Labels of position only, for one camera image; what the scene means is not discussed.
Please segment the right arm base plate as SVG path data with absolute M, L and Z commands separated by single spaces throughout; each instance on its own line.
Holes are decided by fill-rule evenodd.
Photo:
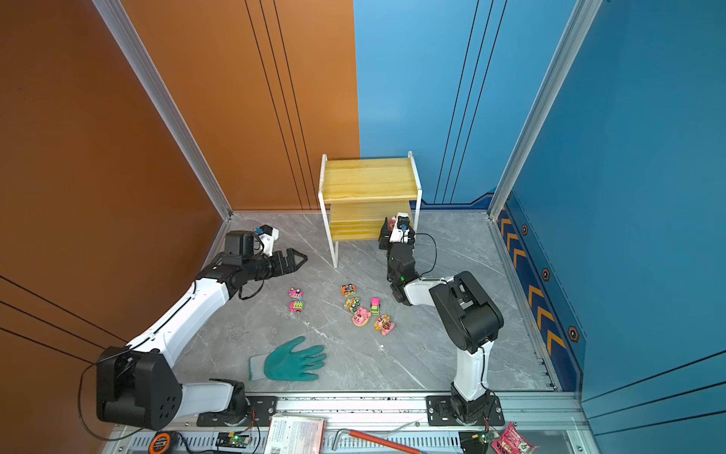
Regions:
M 425 398 L 428 423 L 432 427 L 506 425 L 499 398 L 486 393 L 474 401 L 457 395 L 429 395 Z

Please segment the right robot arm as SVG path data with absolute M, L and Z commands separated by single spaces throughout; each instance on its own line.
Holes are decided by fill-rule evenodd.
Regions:
M 467 271 L 425 278 L 416 271 L 416 232 L 404 215 L 385 219 L 379 248 L 387 253 L 387 280 L 394 299 L 407 306 L 433 306 L 457 348 L 457 370 L 448 400 L 450 417 L 461 425 L 505 424 L 499 397 L 488 373 L 491 351 L 504 317 L 476 278 Z

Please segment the pink yellow flower toy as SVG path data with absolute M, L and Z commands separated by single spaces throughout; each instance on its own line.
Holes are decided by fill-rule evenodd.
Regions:
M 374 327 L 382 336 L 388 336 L 395 329 L 395 323 L 388 315 L 380 315 L 374 322 Z

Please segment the yellow wooden two-tier shelf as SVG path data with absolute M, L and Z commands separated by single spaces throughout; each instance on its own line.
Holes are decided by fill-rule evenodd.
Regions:
M 418 228 L 423 187 L 414 154 L 342 160 L 323 155 L 318 199 L 337 267 L 340 243 L 377 240 L 385 218 L 406 213 Z

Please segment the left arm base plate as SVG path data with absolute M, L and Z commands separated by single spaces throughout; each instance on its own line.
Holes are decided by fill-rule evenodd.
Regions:
M 204 412 L 196 425 L 202 428 L 267 428 L 277 412 L 278 398 L 274 395 L 246 395 L 233 401 L 222 412 Z

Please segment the pink bear toy yellow base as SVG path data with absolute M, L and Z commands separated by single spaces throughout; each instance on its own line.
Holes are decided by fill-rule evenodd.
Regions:
M 364 327 L 372 318 L 372 313 L 362 306 L 353 315 L 352 322 L 356 327 Z

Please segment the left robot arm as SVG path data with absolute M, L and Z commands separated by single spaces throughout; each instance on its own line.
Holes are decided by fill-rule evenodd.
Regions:
M 270 225 L 233 231 L 224 248 L 195 277 L 190 289 L 157 322 L 123 347 L 109 347 L 96 362 L 96 417 L 117 425 L 160 431 L 173 420 L 210 415 L 243 420 L 250 410 L 243 383 L 210 379 L 183 384 L 173 367 L 207 320 L 250 282 L 297 272 L 307 255 L 277 251 Z

